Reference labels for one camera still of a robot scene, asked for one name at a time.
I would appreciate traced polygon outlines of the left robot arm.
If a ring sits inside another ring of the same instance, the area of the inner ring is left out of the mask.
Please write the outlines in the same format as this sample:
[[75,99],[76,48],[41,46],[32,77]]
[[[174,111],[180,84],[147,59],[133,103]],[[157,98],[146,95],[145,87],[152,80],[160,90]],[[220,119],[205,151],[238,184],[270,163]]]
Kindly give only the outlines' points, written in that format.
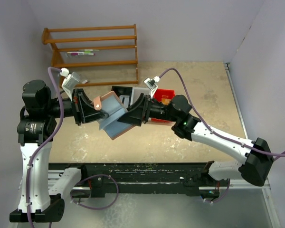
[[101,109],[100,99],[94,104],[83,89],[73,91],[73,100],[52,98],[42,80],[32,80],[23,86],[24,107],[17,126],[18,142],[22,153],[22,190],[18,208],[10,213],[10,222],[59,222],[65,211],[65,202],[72,188],[84,186],[88,174],[79,167],[69,167],[50,189],[48,164],[54,136],[64,117],[74,117],[77,125],[108,117]]

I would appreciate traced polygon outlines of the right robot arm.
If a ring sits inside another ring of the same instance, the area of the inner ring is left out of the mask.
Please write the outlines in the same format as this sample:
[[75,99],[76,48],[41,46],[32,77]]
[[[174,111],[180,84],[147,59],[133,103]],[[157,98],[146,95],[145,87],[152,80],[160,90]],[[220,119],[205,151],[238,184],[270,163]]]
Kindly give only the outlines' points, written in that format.
[[214,185],[222,179],[243,178],[255,186],[263,186],[274,158],[266,140],[257,138],[252,141],[239,138],[213,127],[207,127],[200,118],[190,114],[192,107],[183,95],[174,96],[165,105],[148,95],[141,94],[118,121],[141,126],[149,118],[172,121],[174,133],[182,139],[195,141],[213,147],[233,158],[233,161],[210,161],[202,173],[202,182]]

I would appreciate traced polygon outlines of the pink leather card holder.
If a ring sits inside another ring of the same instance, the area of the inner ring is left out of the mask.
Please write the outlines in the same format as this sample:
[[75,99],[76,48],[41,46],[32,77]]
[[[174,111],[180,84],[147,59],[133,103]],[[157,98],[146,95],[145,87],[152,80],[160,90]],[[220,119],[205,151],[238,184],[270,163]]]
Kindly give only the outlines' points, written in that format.
[[95,110],[105,112],[105,118],[97,120],[97,122],[99,123],[99,130],[104,130],[111,140],[135,127],[132,124],[118,121],[120,117],[127,113],[127,109],[114,91],[95,97],[93,105]]

